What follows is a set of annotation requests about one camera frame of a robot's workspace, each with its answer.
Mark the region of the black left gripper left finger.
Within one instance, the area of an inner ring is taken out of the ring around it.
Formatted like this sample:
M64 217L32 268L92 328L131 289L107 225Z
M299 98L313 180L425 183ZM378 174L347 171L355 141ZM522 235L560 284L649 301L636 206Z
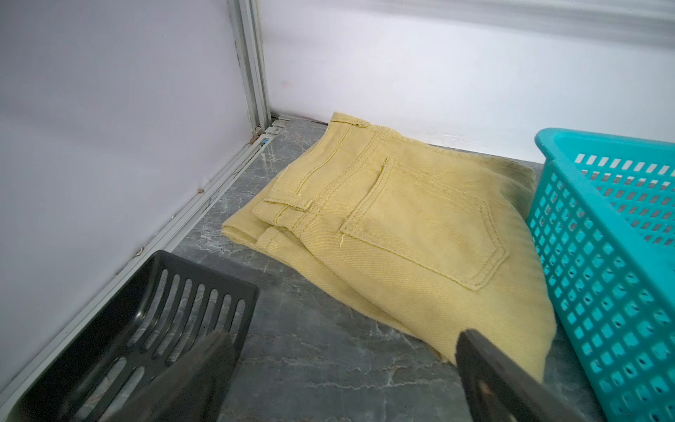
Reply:
M216 421L235 369L230 334L215 331L130 397L112 421Z

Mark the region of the teal plastic basket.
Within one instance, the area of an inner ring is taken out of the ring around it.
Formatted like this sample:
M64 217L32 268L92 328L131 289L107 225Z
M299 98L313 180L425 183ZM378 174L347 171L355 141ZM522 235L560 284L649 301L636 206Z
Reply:
M555 313L610 421L674 418L674 146L562 128L528 228Z

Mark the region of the black slotted plastic scoop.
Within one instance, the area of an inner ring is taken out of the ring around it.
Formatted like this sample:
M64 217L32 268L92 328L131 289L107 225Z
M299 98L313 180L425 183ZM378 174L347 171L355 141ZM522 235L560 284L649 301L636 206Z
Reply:
M258 287L180 258L153 253L40 374L10 421L112 421L156 377L215 331L230 334L235 366Z

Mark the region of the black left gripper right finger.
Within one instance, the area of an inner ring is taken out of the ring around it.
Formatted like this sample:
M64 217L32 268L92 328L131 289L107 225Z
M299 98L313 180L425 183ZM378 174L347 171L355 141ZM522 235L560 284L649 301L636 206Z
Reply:
M480 332L456 344L456 367L474 421L585 421Z

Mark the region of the khaki long pants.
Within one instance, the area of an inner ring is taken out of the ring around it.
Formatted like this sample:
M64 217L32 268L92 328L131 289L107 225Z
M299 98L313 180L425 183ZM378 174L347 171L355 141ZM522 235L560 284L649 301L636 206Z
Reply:
M475 329L541 380L556 328L526 224L536 186L512 160L337 113L221 232L446 360Z

